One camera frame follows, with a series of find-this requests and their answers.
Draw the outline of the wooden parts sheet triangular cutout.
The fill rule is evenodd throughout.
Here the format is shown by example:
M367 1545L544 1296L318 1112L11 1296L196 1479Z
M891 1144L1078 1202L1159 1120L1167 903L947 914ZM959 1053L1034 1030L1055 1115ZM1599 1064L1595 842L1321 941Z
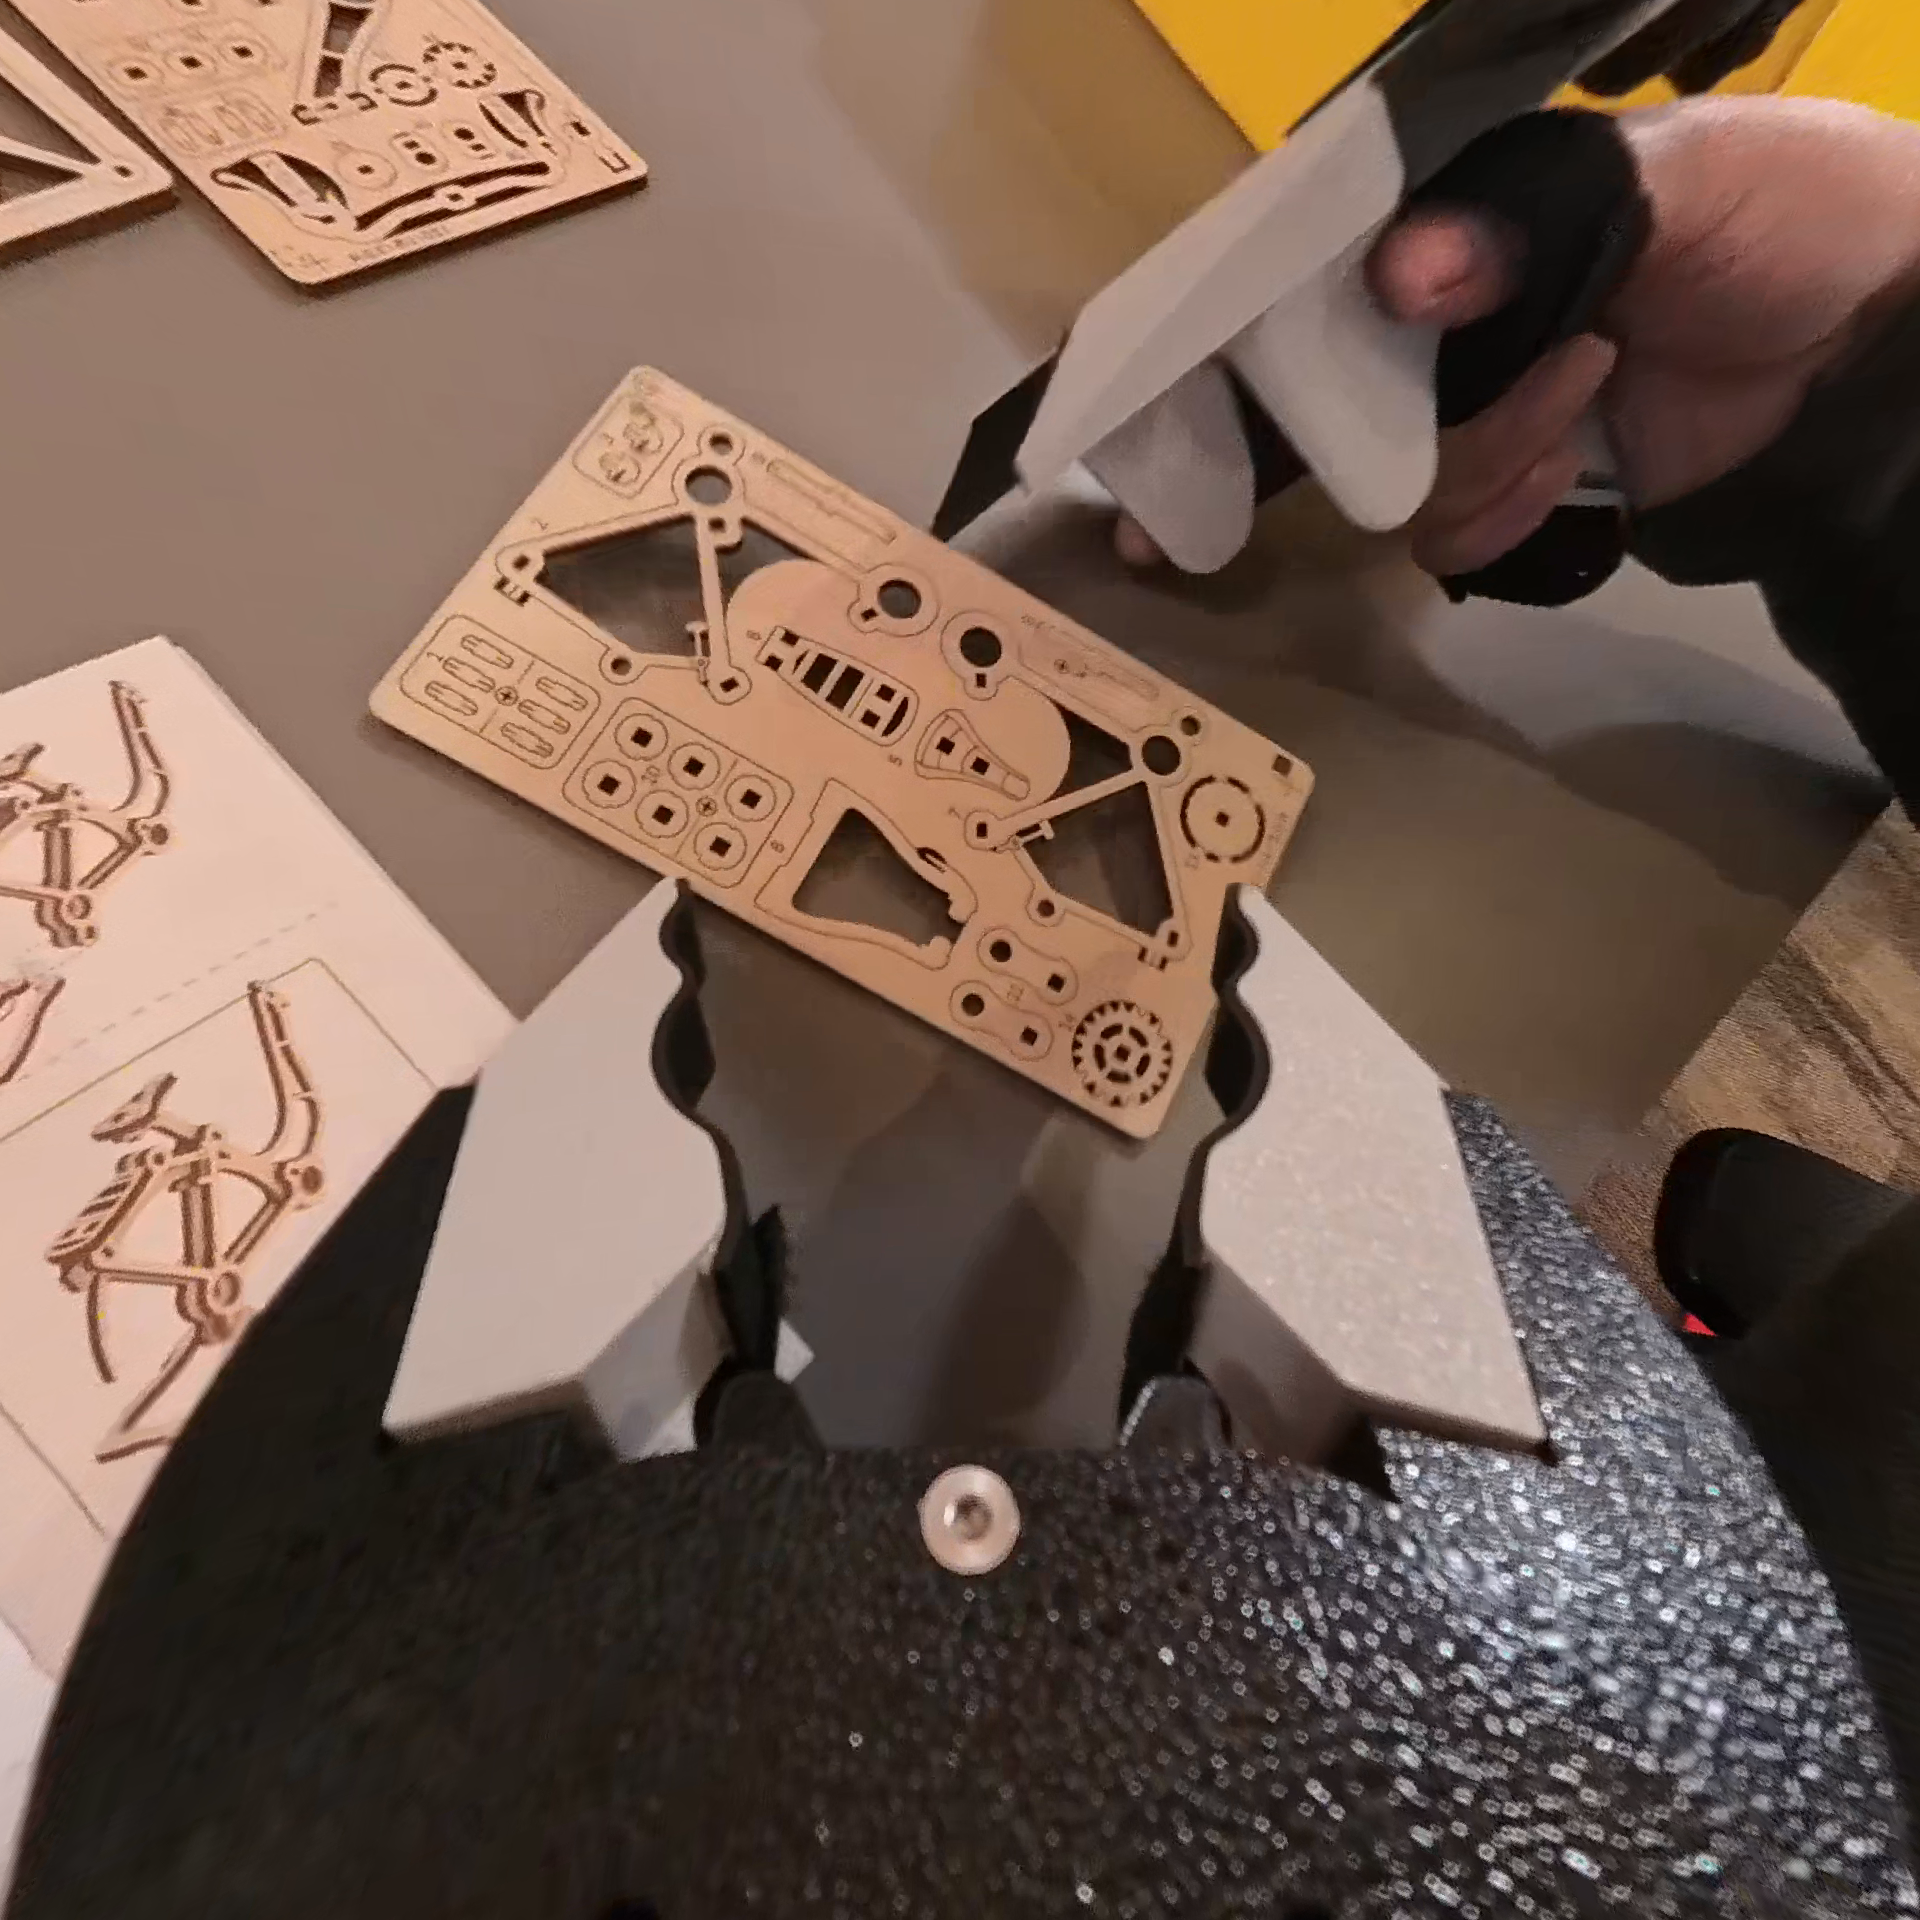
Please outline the wooden parts sheet triangular cutout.
M78 243L176 201L176 181L73 83L3 34L3 259Z

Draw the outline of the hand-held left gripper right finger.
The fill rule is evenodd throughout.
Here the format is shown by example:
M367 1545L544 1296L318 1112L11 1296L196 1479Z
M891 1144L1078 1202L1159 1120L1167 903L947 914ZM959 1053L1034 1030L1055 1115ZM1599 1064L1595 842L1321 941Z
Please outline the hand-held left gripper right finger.
M1126 1446L1356 1479L1378 1430L1547 1456L1443 1079L1250 885L1214 983L1218 1125L1129 1326Z

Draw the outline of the person's right forearm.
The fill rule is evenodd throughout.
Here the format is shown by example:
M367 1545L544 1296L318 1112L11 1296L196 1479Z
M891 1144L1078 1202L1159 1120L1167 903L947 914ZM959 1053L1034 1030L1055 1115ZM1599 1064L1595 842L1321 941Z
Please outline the person's right forearm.
M1772 445L1632 528L1630 553L1673 586L1761 591L1915 823L1918 296L1871 326Z

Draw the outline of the yellow plastic bin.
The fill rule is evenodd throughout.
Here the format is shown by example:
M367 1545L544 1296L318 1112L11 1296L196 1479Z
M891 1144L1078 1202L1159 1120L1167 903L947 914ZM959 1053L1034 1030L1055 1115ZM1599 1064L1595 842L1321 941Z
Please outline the yellow plastic bin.
M1139 13L1250 145L1268 153L1416 14L1414 3L1142 3ZM1918 117L1918 6L1811 3L1751 30L1732 65L1698 56L1683 83L1620 95L1567 86L1560 105L1630 113L1688 95L1833 98Z

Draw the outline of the person's right hand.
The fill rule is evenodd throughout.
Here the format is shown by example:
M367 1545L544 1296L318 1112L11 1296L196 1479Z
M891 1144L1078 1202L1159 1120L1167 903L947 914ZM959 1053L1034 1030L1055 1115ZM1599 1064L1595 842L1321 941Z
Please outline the person's right hand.
M1433 578L1499 560L1574 488L1599 421L1665 507L1777 441L1915 294L1918 126L1858 104L1705 97L1620 119L1650 233L1593 329L1450 431L1408 526Z

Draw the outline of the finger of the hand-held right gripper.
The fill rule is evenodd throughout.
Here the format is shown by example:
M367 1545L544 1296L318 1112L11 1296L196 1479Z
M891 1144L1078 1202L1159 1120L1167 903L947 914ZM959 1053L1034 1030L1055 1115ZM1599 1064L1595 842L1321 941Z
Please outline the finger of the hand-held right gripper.
M1350 521L1401 528L1419 507L1419 329L1383 314L1364 267L1404 192L1385 95L1346 86L1083 307L1031 416L1006 393L977 418L936 537L1083 466L1153 542L1243 542L1241 393Z

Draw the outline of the wooden parts sheet with gears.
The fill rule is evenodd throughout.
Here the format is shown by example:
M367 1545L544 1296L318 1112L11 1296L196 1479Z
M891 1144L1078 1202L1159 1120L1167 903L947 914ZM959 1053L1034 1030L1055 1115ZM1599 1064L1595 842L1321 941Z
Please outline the wooden parts sheet with gears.
M626 195L643 157L478 3L14 3L321 290Z

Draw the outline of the paper instruction sheet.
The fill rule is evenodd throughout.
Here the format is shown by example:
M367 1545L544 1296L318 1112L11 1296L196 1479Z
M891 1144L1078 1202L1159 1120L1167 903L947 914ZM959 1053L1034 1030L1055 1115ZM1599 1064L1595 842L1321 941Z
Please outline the paper instruction sheet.
M57 1678L210 1381L512 1018L174 643L10 689L3 749L6 1649Z

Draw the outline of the wooden model parts sheet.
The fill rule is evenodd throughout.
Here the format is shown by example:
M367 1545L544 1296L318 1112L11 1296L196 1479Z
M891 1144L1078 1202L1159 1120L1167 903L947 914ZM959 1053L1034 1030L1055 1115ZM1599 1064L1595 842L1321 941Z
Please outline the wooden model parts sheet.
M1275 741L655 368L371 714L1131 1138L1313 793Z

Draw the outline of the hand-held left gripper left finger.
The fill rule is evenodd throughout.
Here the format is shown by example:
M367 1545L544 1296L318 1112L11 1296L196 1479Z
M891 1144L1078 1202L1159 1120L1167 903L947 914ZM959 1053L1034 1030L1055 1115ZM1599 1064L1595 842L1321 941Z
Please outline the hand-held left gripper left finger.
M383 1413L401 1443L560 1415L619 1459L687 1453L730 1365L784 1385L776 1222L700 1114L714 1078L689 894L664 880L500 1045Z

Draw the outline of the dark rounded object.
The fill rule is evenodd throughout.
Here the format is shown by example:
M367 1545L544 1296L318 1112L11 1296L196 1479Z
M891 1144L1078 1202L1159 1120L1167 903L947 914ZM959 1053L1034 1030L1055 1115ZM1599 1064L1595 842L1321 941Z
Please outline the dark rounded object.
M1915 1193L1746 1127L1695 1135L1656 1199L1658 1281L1691 1339L1743 1339L1796 1293L1832 1281Z

